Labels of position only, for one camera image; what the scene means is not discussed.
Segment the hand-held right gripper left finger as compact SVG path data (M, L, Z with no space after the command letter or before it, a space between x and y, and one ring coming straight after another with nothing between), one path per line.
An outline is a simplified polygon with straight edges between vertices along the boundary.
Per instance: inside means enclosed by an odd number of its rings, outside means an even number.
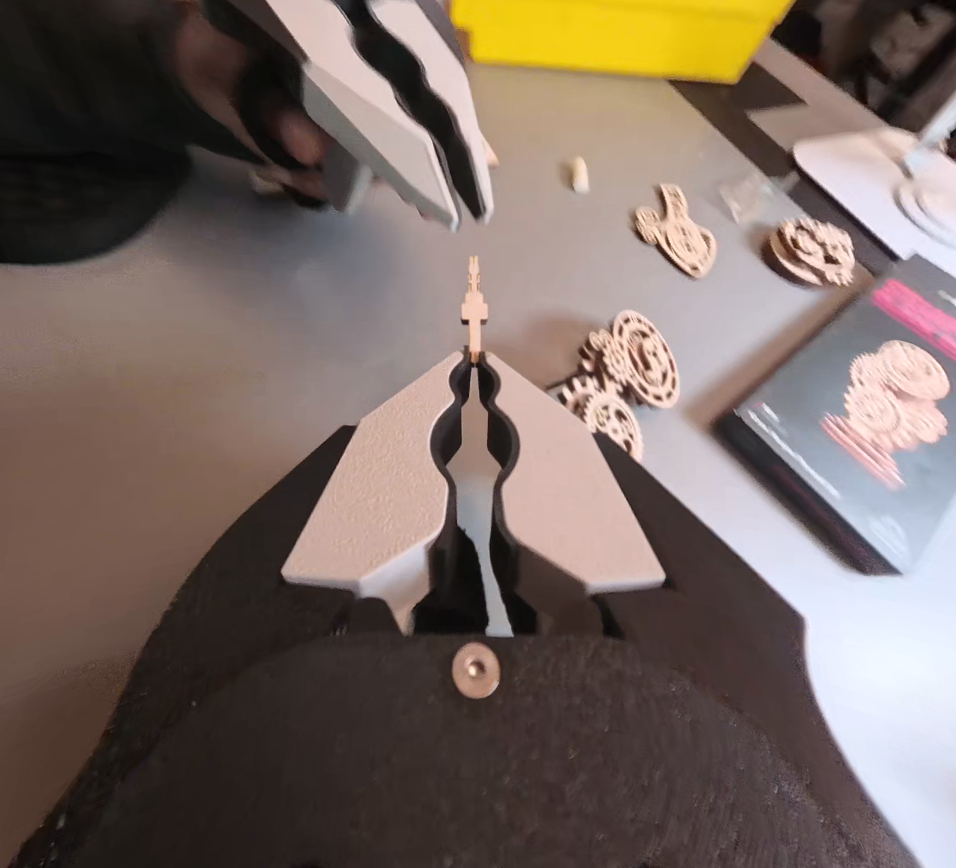
M455 351L359 421L282 565L287 583L378 599L411 631L454 515L441 421L460 431L457 382L470 374Z

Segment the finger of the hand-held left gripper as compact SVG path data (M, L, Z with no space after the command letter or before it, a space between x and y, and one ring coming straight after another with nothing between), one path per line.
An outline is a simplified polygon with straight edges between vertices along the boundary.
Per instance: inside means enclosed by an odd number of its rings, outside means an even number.
M352 158L423 216L456 231L460 211L431 135L356 48L331 0L264 0L304 53L303 105Z
M479 222L489 222L494 199L484 135L477 121L464 62L417 0L370 0L376 22L415 59L424 95L413 109L445 155L455 191Z

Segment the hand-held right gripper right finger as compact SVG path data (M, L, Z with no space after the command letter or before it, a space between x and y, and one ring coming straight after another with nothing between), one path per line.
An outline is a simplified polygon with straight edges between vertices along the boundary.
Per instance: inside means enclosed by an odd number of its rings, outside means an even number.
M602 631L598 598L658 590L666 575L596 436L492 353L478 363L486 445L499 467L489 554L513 633Z

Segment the wooden gear assembly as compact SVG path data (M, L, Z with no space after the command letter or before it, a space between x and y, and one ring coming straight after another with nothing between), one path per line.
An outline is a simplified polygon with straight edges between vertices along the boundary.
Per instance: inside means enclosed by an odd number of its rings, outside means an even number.
M634 310L619 312L581 343L575 371L553 394L590 432L601 434L641 463L639 407L674 408L681 393L673 352L660 329Z

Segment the small wooden axle pin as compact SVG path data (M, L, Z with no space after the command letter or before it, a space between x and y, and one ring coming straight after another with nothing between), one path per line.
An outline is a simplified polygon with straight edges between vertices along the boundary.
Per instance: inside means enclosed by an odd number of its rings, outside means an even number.
M471 255L468 269L468 288L461 306L461 322L469 330L469 357L472 365L483 353L483 327L488 320L488 306L481 289L480 260Z

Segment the ornate wooden bracket piece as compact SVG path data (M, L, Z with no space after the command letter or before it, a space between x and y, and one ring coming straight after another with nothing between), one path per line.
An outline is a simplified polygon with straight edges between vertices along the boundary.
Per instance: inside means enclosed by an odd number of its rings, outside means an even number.
M690 216L687 197L673 184L658 186L660 207L634 211L633 229L687 277L700 279L713 268L718 253L714 234Z

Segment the person's left forearm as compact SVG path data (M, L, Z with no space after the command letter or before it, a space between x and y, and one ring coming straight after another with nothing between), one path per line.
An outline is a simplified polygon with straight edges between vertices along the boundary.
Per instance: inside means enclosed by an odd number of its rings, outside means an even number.
M3 157L160 158L242 145L185 91L184 0L1 0Z

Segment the person's left hand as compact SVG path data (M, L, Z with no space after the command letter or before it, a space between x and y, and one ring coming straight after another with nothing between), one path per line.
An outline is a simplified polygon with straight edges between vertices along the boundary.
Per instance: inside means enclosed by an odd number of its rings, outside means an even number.
M323 165L331 140L282 87L263 80L252 102L257 133L267 147L246 127L240 99L264 66L256 53L217 30L198 5L188 2L174 56L185 92L252 153L250 176L257 193L311 208L327 204Z

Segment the black puzzle box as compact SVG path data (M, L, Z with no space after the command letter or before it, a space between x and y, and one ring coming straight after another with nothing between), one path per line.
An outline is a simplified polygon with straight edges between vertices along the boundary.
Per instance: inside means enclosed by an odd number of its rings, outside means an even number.
M954 550L955 281L900 261L715 424L867 575Z

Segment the clear plastic bag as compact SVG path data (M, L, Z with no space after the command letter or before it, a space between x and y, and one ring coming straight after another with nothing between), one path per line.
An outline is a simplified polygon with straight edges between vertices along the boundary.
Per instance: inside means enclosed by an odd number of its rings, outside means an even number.
M759 170L723 183L718 193L729 215L740 226L751 224L764 212L779 190L778 185Z

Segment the small round wooden gear stack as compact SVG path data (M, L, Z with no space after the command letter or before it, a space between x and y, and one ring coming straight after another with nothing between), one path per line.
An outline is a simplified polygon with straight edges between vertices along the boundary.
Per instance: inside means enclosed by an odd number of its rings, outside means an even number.
M802 285L848 287L856 258L850 233L811 217L784 221L769 236L776 268Z

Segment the white book stand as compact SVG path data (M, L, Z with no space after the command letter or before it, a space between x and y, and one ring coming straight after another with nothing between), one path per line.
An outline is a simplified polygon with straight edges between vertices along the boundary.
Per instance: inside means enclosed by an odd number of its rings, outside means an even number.
M918 255L955 276L955 163L951 95L917 133L888 125L806 139L795 163L861 227L902 259Z

